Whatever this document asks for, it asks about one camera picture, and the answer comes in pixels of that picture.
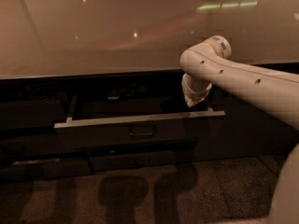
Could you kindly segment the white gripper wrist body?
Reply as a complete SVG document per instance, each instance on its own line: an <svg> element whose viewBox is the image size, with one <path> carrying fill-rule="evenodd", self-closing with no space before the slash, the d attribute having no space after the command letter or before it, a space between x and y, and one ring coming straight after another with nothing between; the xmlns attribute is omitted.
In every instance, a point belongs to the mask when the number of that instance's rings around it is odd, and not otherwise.
<svg viewBox="0 0 299 224"><path fill-rule="evenodd" d="M188 107L193 107L205 100L212 88L210 82L185 73L181 80L184 99Z"/></svg>

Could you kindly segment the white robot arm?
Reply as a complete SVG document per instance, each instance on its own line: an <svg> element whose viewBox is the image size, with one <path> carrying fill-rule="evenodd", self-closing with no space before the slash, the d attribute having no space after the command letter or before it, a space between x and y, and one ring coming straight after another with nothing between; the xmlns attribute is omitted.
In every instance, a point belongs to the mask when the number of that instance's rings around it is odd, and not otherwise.
<svg viewBox="0 0 299 224"><path fill-rule="evenodd" d="M180 56L187 105L204 101L213 85L299 130L299 76L230 60L231 45L220 35ZM299 144L280 171L267 224L299 224Z"/></svg>

